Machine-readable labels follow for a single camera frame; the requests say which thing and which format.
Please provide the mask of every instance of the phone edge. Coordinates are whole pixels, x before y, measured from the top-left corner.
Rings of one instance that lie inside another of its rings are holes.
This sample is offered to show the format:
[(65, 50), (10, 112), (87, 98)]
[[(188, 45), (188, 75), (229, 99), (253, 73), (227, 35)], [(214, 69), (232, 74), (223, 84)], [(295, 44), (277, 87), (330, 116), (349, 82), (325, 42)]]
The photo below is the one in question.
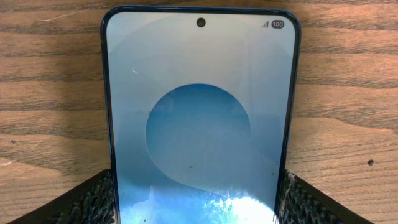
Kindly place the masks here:
[(290, 74), (290, 85), (289, 85), (289, 98), (287, 101), (287, 111), (285, 117), (285, 128), (284, 137), (282, 143), (282, 153), (280, 156), (279, 165), (279, 176), (277, 184), (277, 193), (274, 205), (274, 213), (278, 218), (279, 206), (280, 206), (280, 194), (285, 174), (285, 165), (287, 157), (287, 148), (290, 133), (290, 124), (292, 121), (293, 105), (295, 86), (297, 81), (297, 67), (299, 65), (300, 45), (301, 45), (301, 25), (299, 20), (291, 13), (281, 9), (261, 9), (261, 8), (233, 8), (233, 7), (180, 7), (180, 6), (117, 6), (110, 9), (103, 20), (101, 21), (100, 35), (101, 35), (101, 55), (103, 61), (103, 78), (104, 78), (104, 93), (105, 93), (105, 108), (106, 108), (106, 120), (108, 127), (108, 139), (109, 139), (109, 155), (111, 159), (111, 169), (113, 177), (113, 190), (114, 190), (114, 205), (115, 205), (115, 217), (116, 223), (120, 222), (120, 209), (119, 209), (119, 197), (118, 197), (118, 178), (116, 173), (116, 156), (114, 151), (113, 141), (113, 121), (112, 121), (112, 109), (111, 109), (111, 91), (109, 85), (109, 65), (108, 65), (108, 48), (106, 43), (106, 28), (110, 18), (119, 12), (181, 12), (181, 13), (209, 13), (209, 14), (254, 14), (254, 15), (275, 15), (283, 16), (290, 20), (295, 29), (295, 43), (294, 43), (294, 54), (292, 60), (292, 73)]

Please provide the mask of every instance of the wooden table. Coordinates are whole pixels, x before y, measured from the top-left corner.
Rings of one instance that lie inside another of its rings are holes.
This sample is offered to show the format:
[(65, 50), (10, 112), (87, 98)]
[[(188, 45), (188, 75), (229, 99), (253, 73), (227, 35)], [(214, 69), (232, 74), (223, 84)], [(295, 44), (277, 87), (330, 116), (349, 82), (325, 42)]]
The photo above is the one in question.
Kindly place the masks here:
[(287, 167), (398, 223), (397, 0), (2, 0), (1, 223), (109, 168), (99, 31), (120, 4), (293, 12), (303, 40)]

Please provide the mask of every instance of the blue circle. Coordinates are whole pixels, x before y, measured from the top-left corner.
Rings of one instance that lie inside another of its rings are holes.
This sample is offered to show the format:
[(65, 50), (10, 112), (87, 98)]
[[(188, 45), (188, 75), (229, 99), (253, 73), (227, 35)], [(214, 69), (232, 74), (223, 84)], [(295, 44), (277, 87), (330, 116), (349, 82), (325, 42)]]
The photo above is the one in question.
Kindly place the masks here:
[(212, 167), (219, 169), (220, 160), (239, 160), (249, 135), (249, 118), (239, 101), (206, 84), (167, 93), (150, 112), (146, 126), (153, 162), (173, 179), (183, 168), (201, 168), (198, 175), (207, 175)]

